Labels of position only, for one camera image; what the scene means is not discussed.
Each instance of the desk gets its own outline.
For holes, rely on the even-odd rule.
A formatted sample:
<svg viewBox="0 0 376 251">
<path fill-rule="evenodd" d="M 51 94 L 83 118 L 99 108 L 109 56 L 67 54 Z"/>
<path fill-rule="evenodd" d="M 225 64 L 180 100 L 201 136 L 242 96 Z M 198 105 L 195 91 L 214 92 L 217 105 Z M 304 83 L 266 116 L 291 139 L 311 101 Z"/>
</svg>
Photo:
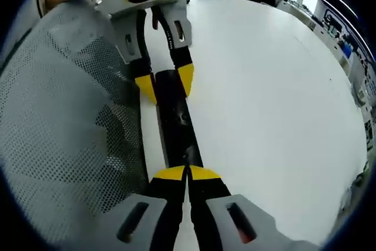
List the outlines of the desk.
<svg viewBox="0 0 376 251">
<path fill-rule="evenodd" d="M 274 216 L 280 232 L 322 243 L 367 157 L 341 66 L 298 19 L 267 5 L 191 0 L 187 14 L 195 67 L 187 103 L 204 165 Z M 145 27 L 153 70 L 172 69 L 162 29 Z M 153 176 L 165 167 L 156 108 L 142 96 L 141 109 Z M 184 210 L 175 250 L 198 250 L 191 228 Z"/>
</svg>

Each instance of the white table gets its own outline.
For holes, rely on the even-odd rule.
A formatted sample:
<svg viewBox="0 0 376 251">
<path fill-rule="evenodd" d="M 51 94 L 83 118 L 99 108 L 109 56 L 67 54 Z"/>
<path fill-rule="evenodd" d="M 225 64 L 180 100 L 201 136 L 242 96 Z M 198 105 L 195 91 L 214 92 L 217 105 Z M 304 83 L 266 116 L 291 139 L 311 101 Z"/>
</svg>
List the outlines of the white table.
<svg viewBox="0 0 376 251">
<path fill-rule="evenodd" d="M 341 66 L 308 27 L 267 5 L 192 0 L 188 17 L 195 73 L 187 103 L 204 166 L 285 235 L 322 243 L 367 156 Z M 147 24 L 145 37 L 154 71 L 172 69 L 162 29 Z M 151 178 L 165 163 L 156 109 L 144 96 L 141 110 Z M 180 231 L 176 250 L 198 250 L 189 210 Z"/>
</svg>

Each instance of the gray mesh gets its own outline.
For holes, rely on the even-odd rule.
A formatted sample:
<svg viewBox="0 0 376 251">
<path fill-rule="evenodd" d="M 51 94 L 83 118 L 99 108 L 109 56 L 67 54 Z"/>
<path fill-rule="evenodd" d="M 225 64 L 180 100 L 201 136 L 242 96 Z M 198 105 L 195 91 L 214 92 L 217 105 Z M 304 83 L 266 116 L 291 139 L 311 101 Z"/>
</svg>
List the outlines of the gray mesh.
<svg viewBox="0 0 376 251">
<path fill-rule="evenodd" d="M 109 21 L 85 1 L 44 17 L 0 77 L 0 157 L 25 216 L 49 243 L 147 185 L 139 90 Z"/>
</svg>

